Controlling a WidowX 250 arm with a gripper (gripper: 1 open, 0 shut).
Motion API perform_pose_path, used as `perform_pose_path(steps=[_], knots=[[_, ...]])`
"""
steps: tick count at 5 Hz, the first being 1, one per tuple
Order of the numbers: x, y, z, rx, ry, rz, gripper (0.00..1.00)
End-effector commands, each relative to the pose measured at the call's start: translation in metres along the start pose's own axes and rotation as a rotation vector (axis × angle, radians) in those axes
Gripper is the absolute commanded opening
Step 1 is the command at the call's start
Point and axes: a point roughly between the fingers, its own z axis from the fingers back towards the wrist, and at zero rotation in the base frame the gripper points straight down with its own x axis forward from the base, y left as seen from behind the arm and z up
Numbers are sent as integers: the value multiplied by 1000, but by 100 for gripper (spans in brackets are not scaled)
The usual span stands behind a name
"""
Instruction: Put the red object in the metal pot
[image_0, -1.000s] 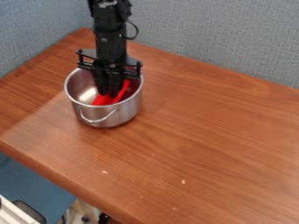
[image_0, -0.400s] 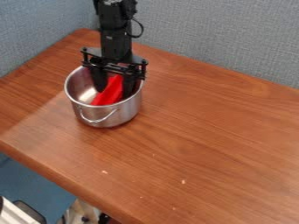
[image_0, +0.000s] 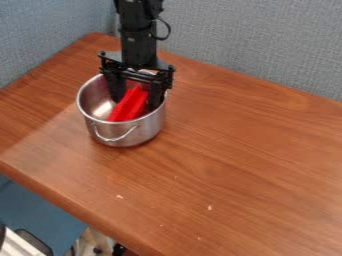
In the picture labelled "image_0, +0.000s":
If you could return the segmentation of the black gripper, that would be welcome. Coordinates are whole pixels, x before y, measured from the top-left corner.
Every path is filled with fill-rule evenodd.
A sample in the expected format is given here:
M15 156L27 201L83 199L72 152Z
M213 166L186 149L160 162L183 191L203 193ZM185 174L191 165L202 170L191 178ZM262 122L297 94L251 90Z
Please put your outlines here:
M148 108L155 110L166 90L173 88L175 67L158 57L152 33L127 33L122 38L122 50L102 51L99 58L112 100L119 103L124 97L124 79L151 83Z

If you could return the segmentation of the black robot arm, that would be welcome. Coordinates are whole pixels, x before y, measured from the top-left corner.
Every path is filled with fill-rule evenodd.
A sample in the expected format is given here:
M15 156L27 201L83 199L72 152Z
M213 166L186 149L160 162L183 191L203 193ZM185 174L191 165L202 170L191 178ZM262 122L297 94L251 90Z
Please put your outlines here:
M120 51L100 51L100 73L103 74L112 100L119 103L127 91L126 81L148 85L148 107L156 109L165 93L173 88L175 67L156 53L158 41L169 35L158 35L158 22L167 31L170 24L160 18L165 0L114 0L120 21Z

